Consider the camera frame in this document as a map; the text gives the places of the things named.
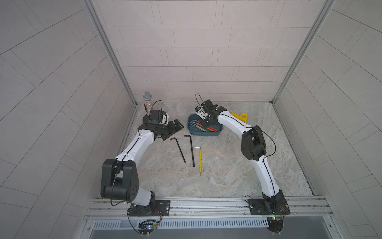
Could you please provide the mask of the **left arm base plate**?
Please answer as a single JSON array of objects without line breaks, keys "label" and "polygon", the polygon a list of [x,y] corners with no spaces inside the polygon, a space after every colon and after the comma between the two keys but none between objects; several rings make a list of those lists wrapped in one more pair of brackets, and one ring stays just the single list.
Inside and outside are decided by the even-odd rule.
[{"label": "left arm base plate", "polygon": [[156,200],[148,206],[137,206],[133,204],[127,208],[130,217],[159,217],[169,216],[170,200]]}]

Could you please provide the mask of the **green handled hex key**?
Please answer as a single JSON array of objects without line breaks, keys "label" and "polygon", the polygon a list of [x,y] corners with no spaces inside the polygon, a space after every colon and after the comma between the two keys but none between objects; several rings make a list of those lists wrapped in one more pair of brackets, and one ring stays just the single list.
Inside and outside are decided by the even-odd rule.
[{"label": "green handled hex key", "polygon": [[196,121],[197,121],[197,120],[192,120],[192,121],[191,121],[191,126],[198,128],[198,126],[196,125]]}]

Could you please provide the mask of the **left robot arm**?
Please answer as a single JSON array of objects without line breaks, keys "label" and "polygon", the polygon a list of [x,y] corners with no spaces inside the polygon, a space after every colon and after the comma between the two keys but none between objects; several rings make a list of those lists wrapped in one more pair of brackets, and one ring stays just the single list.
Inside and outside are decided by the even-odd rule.
[{"label": "left robot arm", "polygon": [[142,124],[135,138],[122,153],[102,165],[100,195],[120,200],[148,211],[155,210],[155,194],[140,187],[137,163],[148,147],[160,138],[166,140],[184,128],[178,119],[167,124]]}]

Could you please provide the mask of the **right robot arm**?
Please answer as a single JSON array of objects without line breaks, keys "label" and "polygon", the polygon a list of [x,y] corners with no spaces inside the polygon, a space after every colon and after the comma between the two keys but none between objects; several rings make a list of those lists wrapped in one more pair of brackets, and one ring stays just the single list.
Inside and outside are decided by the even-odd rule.
[{"label": "right robot arm", "polygon": [[261,128],[244,123],[234,117],[226,108],[215,105],[210,100],[196,107],[195,112],[201,118],[203,127],[219,123],[240,137],[241,152],[246,159],[253,163],[260,180],[264,209],[271,214],[277,212],[277,208],[282,205],[285,198],[269,168],[267,146]]}]

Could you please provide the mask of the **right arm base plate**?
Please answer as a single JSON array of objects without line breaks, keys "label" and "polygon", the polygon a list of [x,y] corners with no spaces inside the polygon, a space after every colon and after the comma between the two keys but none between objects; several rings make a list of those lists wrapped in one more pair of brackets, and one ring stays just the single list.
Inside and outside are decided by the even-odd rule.
[{"label": "right arm base plate", "polygon": [[290,209],[286,199],[275,202],[272,199],[248,199],[251,215],[289,215]]}]

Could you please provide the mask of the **yellow handled hex key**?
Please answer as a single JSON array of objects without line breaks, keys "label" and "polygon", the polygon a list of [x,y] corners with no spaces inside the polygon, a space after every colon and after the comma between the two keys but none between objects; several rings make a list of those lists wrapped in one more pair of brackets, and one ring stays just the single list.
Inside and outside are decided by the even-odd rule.
[{"label": "yellow handled hex key", "polygon": [[200,154],[200,176],[201,176],[201,175],[202,175],[202,171],[203,171],[203,156],[202,156],[202,149],[201,149],[200,146],[196,146],[195,148],[199,150],[199,154]]}]

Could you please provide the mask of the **red handled hex key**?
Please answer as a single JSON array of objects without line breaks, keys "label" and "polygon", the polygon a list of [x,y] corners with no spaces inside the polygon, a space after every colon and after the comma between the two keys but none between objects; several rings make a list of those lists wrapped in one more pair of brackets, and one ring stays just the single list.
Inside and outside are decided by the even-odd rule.
[{"label": "red handled hex key", "polygon": [[218,130],[217,129],[215,129],[215,128],[213,128],[213,127],[205,127],[205,128],[207,128],[210,132],[218,132]]}]

